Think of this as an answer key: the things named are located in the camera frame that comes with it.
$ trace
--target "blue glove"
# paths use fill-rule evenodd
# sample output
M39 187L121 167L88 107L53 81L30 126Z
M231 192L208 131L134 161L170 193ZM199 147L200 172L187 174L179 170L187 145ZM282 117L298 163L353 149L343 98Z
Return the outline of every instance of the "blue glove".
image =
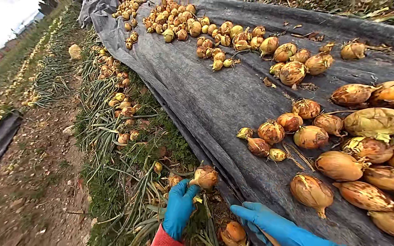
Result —
M272 244L259 228L275 238L281 246L337 246L331 241L317 237L296 226L261 203L244 202L243 207L232 205L230 210L241 217L243 225L247 222L250 230L255 232L257 237L268 246Z
M189 179L184 179L171 188L165 220L162 223L164 231L176 241L180 241L182 237L182 231L194 210L193 198L200 190L196 185L187 189L188 182Z

